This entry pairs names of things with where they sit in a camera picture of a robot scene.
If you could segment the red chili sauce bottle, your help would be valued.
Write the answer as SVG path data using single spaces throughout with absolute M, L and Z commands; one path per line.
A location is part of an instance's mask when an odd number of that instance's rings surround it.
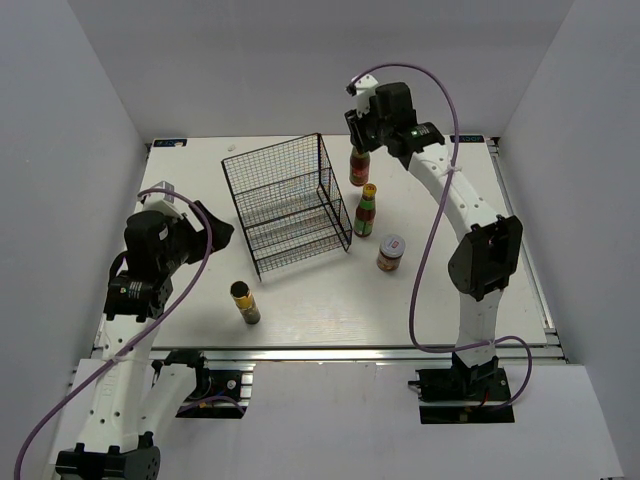
M 350 155 L 349 180 L 354 186 L 364 186 L 369 181 L 370 154 L 361 153 L 356 147 L 352 148 Z

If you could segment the green label sauce bottle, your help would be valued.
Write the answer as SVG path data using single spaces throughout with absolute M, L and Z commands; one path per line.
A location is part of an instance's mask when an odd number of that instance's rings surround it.
M 376 215 L 375 197 L 377 187 L 372 183 L 363 186 L 353 224 L 354 234 L 359 237 L 368 237 L 373 230 Z

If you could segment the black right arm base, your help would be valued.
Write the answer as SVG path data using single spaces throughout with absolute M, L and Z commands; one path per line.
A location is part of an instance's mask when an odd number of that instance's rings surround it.
M 417 394 L 423 425 L 512 424 L 515 415 L 511 391 L 503 368 L 493 376 L 465 388 L 453 369 L 422 369 L 407 382 Z

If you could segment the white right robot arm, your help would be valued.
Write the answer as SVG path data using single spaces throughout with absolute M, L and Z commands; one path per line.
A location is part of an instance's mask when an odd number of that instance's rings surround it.
M 453 390 L 472 399 L 497 367 L 497 312 L 518 265 L 523 226 L 491 207 L 453 163 L 453 139 L 431 122 L 419 122 L 403 82 L 379 83 L 367 75 L 348 87 L 356 100 L 345 120 L 361 153 L 380 147 L 398 159 L 438 202 L 458 246 L 447 266 L 459 292 L 459 333 L 452 354 Z

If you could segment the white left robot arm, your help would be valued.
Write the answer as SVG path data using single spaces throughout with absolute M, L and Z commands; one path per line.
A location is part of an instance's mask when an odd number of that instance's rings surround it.
M 87 420 L 73 448 L 58 453 L 63 479 L 155 479 L 159 439 L 187 398 L 211 387 L 211 374 L 194 352 L 181 353 L 144 388 L 158 322 L 174 309 L 171 278 L 183 265 L 204 268 L 234 232 L 198 200 L 188 204 L 196 230 L 172 203 L 146 198 L 127 219 L 125 250 L 112 263 L 104 306 L 102 367 Z

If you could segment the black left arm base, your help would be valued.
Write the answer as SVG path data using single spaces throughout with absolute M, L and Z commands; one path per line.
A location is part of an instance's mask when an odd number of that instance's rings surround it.
M 171 365 L 186 365 L 195 374 L 195 389 L 176 414 L 177 418 L 242 419 L 249 396 L 243 392 L 248 386 L 246 372 L 238 369 L 214 368 L 203 351 L 174 349 L 164 359 L 151 361 L 153 385 Z

